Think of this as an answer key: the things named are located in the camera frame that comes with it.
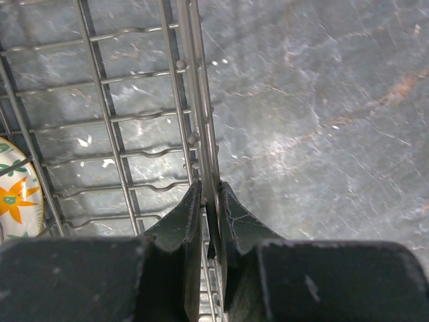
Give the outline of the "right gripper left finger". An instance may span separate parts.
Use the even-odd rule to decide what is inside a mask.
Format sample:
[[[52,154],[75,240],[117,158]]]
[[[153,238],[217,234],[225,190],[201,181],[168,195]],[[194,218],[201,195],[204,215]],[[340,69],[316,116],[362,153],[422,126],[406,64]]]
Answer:
[[[202,184],[193,182],[183,199],[144,233],[144,319],[197,319],[202,257]]]

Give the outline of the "grey wire dish rack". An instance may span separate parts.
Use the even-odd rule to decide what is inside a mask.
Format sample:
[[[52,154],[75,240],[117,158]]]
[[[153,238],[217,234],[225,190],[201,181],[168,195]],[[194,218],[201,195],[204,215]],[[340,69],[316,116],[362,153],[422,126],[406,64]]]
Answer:
[[[124,249],[199,179],[170,1],[2,1],[1,139],[33,164],[44,228],[9,239],[2,321],[131,321]]]

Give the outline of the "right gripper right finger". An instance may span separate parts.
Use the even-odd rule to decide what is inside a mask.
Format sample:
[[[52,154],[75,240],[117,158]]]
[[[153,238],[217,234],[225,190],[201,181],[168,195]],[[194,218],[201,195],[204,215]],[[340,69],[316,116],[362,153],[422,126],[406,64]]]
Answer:
[[[243,258],[263,239],[281,236],[262,223],[238,200],[229,183],[219,184],[219,232],[223,310],[230,311],[243,271]]]

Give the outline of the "orange green leaf bowl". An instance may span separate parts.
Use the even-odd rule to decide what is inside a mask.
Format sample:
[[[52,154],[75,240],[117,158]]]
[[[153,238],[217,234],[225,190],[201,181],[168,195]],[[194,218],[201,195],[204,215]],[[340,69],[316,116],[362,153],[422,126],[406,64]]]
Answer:
[[[44,196],[32,161],[1,139],[1,242],[39,235],[44,222]]]

